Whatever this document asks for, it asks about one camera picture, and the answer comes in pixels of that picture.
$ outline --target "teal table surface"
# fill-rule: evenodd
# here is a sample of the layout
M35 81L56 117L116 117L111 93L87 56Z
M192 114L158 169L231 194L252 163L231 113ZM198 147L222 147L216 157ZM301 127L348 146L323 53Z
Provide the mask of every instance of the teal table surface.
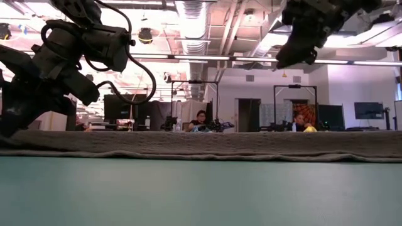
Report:
M4 226L400 226L402 164L0 157Z

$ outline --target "ceiling light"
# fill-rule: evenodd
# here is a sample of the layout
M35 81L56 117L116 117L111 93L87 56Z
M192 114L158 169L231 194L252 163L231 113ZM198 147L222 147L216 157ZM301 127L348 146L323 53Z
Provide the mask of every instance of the ceiling light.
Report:
M244 14L246 15L244 19L247 22L251 22L254 19L254 9L246 9Z
M401 67L402 62L373 62L373 61L356 61L354 65L369 65L369 66L387 66L387 67Z
M236 57L236 61L242 62L277 62L275 58L258 58L258 57Z
M228 56L191 56L191 55L175 55L177 60L229 60Z
M319 63L319 64L347 64L347 60L315 60L314 63Z
M167 59L168 55L163 54L131 54L133 58L142 58L142 59Z

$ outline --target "air vent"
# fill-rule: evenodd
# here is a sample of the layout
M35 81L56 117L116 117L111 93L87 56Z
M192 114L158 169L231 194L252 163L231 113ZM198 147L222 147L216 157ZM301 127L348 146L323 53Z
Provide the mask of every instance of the air vent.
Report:
M301 76L293 76L293 83L301 83L302 78Z
M246 75L246 82L253 82L254 81L254 75Z

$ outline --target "monitor screen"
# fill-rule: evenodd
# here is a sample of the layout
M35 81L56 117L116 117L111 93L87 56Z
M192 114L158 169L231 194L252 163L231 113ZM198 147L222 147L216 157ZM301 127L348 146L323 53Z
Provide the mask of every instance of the monitor screen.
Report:
M132 100L133 94L122 95L126 99ZM146 98L145 94L137 94L135 101L140 101ZM114 94L104 96L104 114L105 119L129 119L130 118L131 105L123 102L118 96ZM135 112L138 111L138 106L133 106L133 118L135 118Z
M345 129L344 108L341 105L318 105L319 121L328 124L331 130Z
M380 102L355 102L356 119L384 119L384 106Z

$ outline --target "woman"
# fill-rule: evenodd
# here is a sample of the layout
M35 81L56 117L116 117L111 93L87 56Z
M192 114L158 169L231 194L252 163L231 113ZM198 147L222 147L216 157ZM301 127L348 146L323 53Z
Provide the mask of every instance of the woman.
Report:
M190 122L190 125L188 125L187 132L193 131L195 127L197 127L198 131L205 131L206 130L206 125L205 125L206 118L207 118L206 111L204 111L204 110L198 111L197 120L193 120Z
M305 123L304 116L299 112L293 113L293 123L288 126L288 131L293 131L293 125L296 127L295 132L303 132L307 127L312 126L310 123Z

